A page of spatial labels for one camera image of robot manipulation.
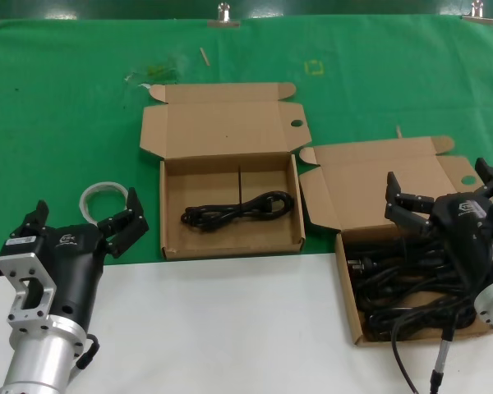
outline black power cable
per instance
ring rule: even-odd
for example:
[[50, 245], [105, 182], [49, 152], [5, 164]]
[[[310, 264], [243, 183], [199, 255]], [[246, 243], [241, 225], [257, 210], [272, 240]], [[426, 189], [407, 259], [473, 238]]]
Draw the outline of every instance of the black power cable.
[[[476, 312], [442, 244], [432, 239], [372, 243], [347, 248], [352, 288], [365, 313], [367, 334], [375, 341], [391, 341], [394, 358], [412, 392], [412, 383], [398, 352], [398, 341], [423, 328], [441, 328], [439, 358], [431, 375], [431, 394], [442, 383], [443, 361], [455, 328], [470, 326]], [[420, 291], [442, 296], [427, 305], [404, 307], [405, 299]]]
[[[274, 207], [283, 203], [279, 209]], [[235, 218], [254, 218], [256, 220], [274, 220], [294, 208], [294, 198], [284, 191], [270, 191], [246, 203], [230, 205], [201, 205], [188, 207], [181, 216], [181, 222], [201, 229], [213, 231], [230, 223]]]

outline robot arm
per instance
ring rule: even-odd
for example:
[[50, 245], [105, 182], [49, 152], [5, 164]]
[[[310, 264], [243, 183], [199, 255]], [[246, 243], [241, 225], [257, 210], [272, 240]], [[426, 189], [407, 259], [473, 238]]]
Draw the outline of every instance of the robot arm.
[[126, 209], [98, 226], [52, 228], [47, 217], [39, 201], [0, 251], [0, 276], [16, 290], [7, 316], [15, 353], [0, 394], [66, 391], [99, 349], [88, 329], [104, 258], [118, 258], [148, 231], [133, 188]]
[[[475, 165], [484, 182], [472, 193], [436, 200], [401, 192], [388, 175], [385, 217], [418, 234], [434, 234], [445, 245], [480, 318], [493, 326], [493, 167], [479, 158]], [[416, 213], [427, 213], [424, 218]]]

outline box hole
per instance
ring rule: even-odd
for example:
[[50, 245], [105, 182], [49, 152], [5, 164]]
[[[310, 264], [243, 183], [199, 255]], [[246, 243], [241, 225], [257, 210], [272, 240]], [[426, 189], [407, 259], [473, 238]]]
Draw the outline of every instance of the box hole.
[[462, 183], [468, 186], [474, 185], [477, 183], [477, 179], [473, 175], [466, 175], [464, 178], [462, 178]]

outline white table surface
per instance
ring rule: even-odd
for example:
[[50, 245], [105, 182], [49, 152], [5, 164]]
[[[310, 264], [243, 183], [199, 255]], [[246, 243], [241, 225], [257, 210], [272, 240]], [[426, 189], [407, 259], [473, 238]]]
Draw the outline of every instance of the white table surface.
[[[12, 357], [0, 279], [0, 384]], [[409, 393], [389, 346], [355, 347], [333, 254], [106, 267], [101, 349], [69, 394]], [[438, 346], [403, 345], [420, 393]], [[441, 394], [493, 392], [493, 335], [455, 342]]]

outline white label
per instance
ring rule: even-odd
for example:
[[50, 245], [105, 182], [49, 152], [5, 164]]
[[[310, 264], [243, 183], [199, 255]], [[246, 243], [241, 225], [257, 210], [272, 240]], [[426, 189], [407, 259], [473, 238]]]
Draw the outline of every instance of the white label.
[[6, 241], [6, 245], [30, 244], [35, 242], [36, 236], [24, 236], [23, 238], [10, 238]]

